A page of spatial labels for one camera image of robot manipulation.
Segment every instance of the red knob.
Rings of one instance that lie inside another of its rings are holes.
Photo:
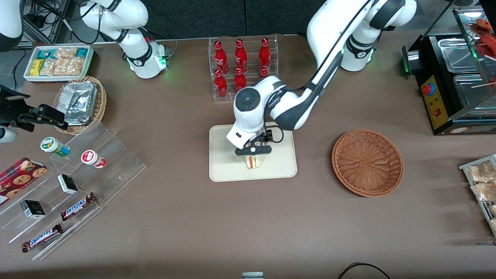
[[[422,93],[425,95],[428,95],[428,94],[430,94],[432,89],[433,89],[432,86],[430,86],[429,84],[424,85],[424,87],[422,87]]]

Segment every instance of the coca-cola bottle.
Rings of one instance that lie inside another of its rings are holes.
[[[236,85],[236,92],[247,86],[247,79],[243,74],[243,70],[240,67],[236,68],[236,76],[234,77],[234,84]]]
[[[267,72],[270,71],[270,48],[269,39],[262,39],[262,47],[258,52],[259,70],[262,71],[263,68],[267,68]]]
[[[227,55],[222,49],[222,43],[220,41],[215,41],[215,64],[222,72],[222,75],[227,75],[229,73],[229,66],[227,65]]]
[[[226,79],[222,76],[222,73],[219,69],[215,69],[215,90],[217,91],[217,95],[221,99],[227,98],[227,83]]]
[[[247,51],[243,47],[243,40],[236,40],[236,51],[234,52],[234,56],[236,57],[236,67],[240,67],[243,70],[243,73],[248,71],[248,62],[247,62]]]
[[[260,76],[258,77],[258,79],[261,79],[261,78],[266,77],[266,76],[267,76],[267,74],[268,74],[267,68],[262,68],[262,69],[260,70]]]

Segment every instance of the brown table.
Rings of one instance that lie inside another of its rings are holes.
[[[475,245],[493,238],[457,166],[496,153],[495,137],[432,136],[415,80],[400,73],[401,46],[418,34],[385,32],[363,71],[337,73],[294,132],[295,177],[230,183],[208,177],[208,131],[234,122],[232,104],[212,101],[208,40],[180,41],[171,69],[150,80],[129,70],[117,45],[95,45],[90,74],[107,90],[104,123],[149,166],[43,261],[0,238],[0,278],[236,279],[260,270],[327,279],[358,261],[392,278],[490,278],[496,247]],[[299,87],[316,69],[313,55],[303,38],[279,38],[280,78]],[[31,105],[51,104],[60,86],[26,82],[23,93]],[[383,133],[403,155],[403,182],[389,196],[361,198],[331,170],[333,143],[359,128]],[[39,149],[47,136],[69,140],[46,125],[19,131],[0,145],[0,169],[48,159]]]

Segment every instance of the snickers wrapper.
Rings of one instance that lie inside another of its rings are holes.
[[[78,201],[75,205],[69,207],[66,211],[61,213],[62,221],[69,219],[72,215],[78,213],[81,209],[88,206],[92,201],[96,200],[95,195],[91,192],[89,195],[85,196],[82,200]]]
[[[62,227],[60,224],[55,225],[55,227],[47,230],[46,232],[38,235],[37,237],[31,239],[31,241],[26,241],[22,244],[22,252],[26,253],[33,249],[36,245],[47,241],[48,239],[54,237],[55,235],[62,234]]]

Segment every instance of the brown woven basket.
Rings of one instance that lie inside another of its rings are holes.
[[[403,158],[398,148],[372,130],[343,134],[332,149],[331,159],[344,186],[364,197],[385,196],[403,179]]]
[[[105,92],[105,88],[103,88],[103,86],[99,82],[99,80],[97,80],[96,78],[91,77],[91,76],[85,76],[82,78],[71,80],[68,83],[83,82],[83,81],[91,81],[98,86],[98,92],[97,92],[97,96],[96,96],[95,106],[93,108],[93,115],[91,117],[91,123],[90,123],[90,124],[92,124],[95,121],[101,121],[103,119],[103,115],[105,114],[105,106],[107,105],[107,93]],[[59,98],[61,96],[62,88],[63,87],[60,88],[59,93],[55,97],[55,101],[53,104],[54,108],[57,107],[57,103],[59,102]],[[61,133],[77,135],[80,132],[82,132],[86,127],[88,127],[90,124],[88,124],[86,126],[69,126],[69,128],[67,128],[66,131],[59,129],[57,127],[55,127],[55,129],[57,129]]]

